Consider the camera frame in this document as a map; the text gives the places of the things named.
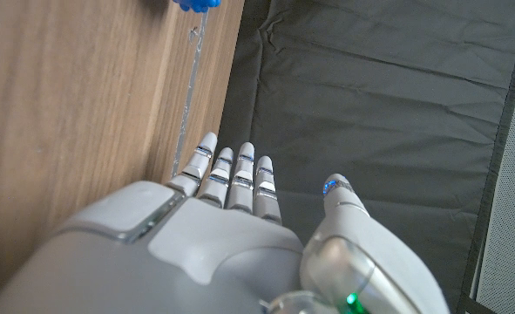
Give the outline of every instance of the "green led light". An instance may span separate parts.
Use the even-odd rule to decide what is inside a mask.
[[[350,294],[347,298],[346,298],[346,302],[348,304],[353,304],[356,300],[358,299],[358,295],[356,293],[352,293]]]
[[[368,311],[363,308],[362,304],[358,300],[356,293],[351,293],[346,297],[347,308],[343,311],[347,314],[368,314]]]

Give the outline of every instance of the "blue toy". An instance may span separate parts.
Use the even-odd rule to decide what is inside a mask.
[[[196,13],[207,12],[208,8],[215,8],[219,6],[220,0],[173,0],[180,5],[184,11],[192,9]]]

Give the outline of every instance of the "wooden surface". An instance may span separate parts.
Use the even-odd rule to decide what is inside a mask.
[[[180,166],[219,130],[242,6],[208,15]],[[0,0],[0,287],[84,205],[170,178],[200,24],[166,0]]]

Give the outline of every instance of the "gray cloth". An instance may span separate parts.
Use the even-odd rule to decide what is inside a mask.
[[[347,176],[454,310],[515,62],[515,0],[247,0],[219,148],[273,159],[306,242]]]

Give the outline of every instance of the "robotic hand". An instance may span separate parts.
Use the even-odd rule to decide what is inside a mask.
[[[272,161],[208,133],[166,186],[140,181],[61,226],[0,294],[0,313],[448,313],[422,261],[339,174],[304,249],[281,225]],[[233,179],[230,173],[235,163]]]

